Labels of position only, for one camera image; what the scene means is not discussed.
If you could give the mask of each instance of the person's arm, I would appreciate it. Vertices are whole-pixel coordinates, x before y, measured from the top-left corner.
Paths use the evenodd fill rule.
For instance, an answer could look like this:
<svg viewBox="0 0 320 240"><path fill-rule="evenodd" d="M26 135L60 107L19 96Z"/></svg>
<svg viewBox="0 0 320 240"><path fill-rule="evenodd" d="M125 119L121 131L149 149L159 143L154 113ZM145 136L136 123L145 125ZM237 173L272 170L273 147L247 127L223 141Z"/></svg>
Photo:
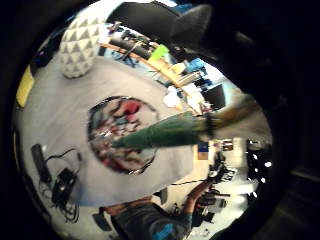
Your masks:
<svg viewBox="0 0 320 240"><path fill-rule="evenodd" d="M188 198L185 202L184 208L182 210L183 213L192 214L194 211L194 206L197 200L201 197L204 191L210 187L212 183L208 181L203 181L198 186L196 186L188 195Z"/></svg>

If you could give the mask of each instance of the yellow object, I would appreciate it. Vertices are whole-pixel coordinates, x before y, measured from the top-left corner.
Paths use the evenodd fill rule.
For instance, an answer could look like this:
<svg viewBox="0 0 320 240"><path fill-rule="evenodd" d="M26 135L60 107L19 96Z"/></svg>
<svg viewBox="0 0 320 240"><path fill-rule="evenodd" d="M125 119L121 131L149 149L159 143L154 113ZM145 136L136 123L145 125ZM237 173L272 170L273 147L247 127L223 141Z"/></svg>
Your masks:
<svg viewBox="0 0 320 240"><path fill-rule="evenodd" d="M34 78L30 71L30 66L28 66L22 75L18 91L17 91L17 102L20 107L25 107L28 96L34 84Z"/></svg>
<svg viewBox="0 0 320 240"><path fill-rule="evenodd" d="M181 74L186 69L186 65L184 63L177 63L171 69L175 74Z"/></svg>

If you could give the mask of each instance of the wire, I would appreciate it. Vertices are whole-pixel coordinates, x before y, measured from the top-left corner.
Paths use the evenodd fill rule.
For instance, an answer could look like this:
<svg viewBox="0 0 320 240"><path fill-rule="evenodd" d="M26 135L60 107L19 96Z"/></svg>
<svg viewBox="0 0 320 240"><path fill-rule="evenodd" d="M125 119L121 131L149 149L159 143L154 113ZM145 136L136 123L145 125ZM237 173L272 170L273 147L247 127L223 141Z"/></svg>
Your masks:
<svg viewBox="0 0 320 240"><path fill-rule="evenodd" d="M203 182L207 179L202 179L202 180L195 180L195 181L190 181L190 182L183 182L183 183L172 183L171 185L173 186L180 186L180 185L184 185L184 184L188 184L188 183L194 183L194 182Z"/></svg>
<svg viewBox="0 0 320 240"><path fill-rule="evenodd" d="M60 155L51 155L51 156L49 156L49 157L45 160L45 163L47 163L47 162L48 162L50 159L52 159L52 158L62 158L64 155L68 154L68 153L71 152L71 151L77 151L77 152L79 152L78 149L76 149L76 148L70 148L70 149L68 149L67 151L65 151L64 153L60 154Z"/></svg>

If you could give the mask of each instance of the black object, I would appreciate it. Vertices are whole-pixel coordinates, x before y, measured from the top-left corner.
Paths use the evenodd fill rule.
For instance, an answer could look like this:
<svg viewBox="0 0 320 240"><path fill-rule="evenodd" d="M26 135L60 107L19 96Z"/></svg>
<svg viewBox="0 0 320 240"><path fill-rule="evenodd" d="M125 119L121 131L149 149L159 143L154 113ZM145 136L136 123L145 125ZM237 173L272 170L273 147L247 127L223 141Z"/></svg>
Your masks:
<svg viewBox="0 0 320 240"><path fill-rule="evenodd" d="M33 145L31 147L31 153L33 156L34 163L36 164L36 167L40 176L40 180L44 183L50 183L52 180L52 177L45 163L41 145L39 143Z"/></svg>
<svg viewBox="0 0 320 240"><path fill-rule="evenodd" d="M141 46L134 47L135 43L122 40L121 38L111 38L110 44L115 45L115 46L117 46L119 48L126 49L128 51L132 50L131 51L132 53L135 53L135 54L137 54L138 56L140 56L140 57L142 57L144 59L148 59L151 56L151 53L148 52L143 47L141 47Z"/></svg>
<svg viewBox="0 0 320 240"><path fill-rule="evenodd" d="M51 199L56 206L65 208L76 180L77 175L68 168L63 169L57 176L57 180L52 190Z"/></svg>
<svg viewBox="0 0 320 240"><path fill-rule="evenodd" d="M212 108L218 110L226 106L226 99L222 84L202 92L204 99L212 104Z"/></svg>
<svg viewBox="0 0 320 240"><path fill-rule="evenodd" d="M116 8L107 22L122 22L145 36L157 36L161 43L170 43L170 31L179 13L159 2L134 3L125 2Z"/></svg>
<svg viewBox="0 0 320 240"><path fill-rule="evenodd" d="M104 217L103 212L103 209L99 208L99 212L92 214L92 218L102 231L109 232L112 230L112 228L107 219Z"/></svg>

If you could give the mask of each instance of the power adapter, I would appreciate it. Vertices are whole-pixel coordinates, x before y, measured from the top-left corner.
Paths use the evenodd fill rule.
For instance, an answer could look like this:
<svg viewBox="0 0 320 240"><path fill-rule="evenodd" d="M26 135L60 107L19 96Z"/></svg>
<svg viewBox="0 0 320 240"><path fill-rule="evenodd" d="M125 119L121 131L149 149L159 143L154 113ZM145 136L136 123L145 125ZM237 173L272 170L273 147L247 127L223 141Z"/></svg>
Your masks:
<svg viewBox="0 0 320 240"><path fill-rule="evenodd" d="M65 208L69 201L73 186L77 180L77 175L68 168L63 169L57 176L51 201L60 208Z"/></svg>

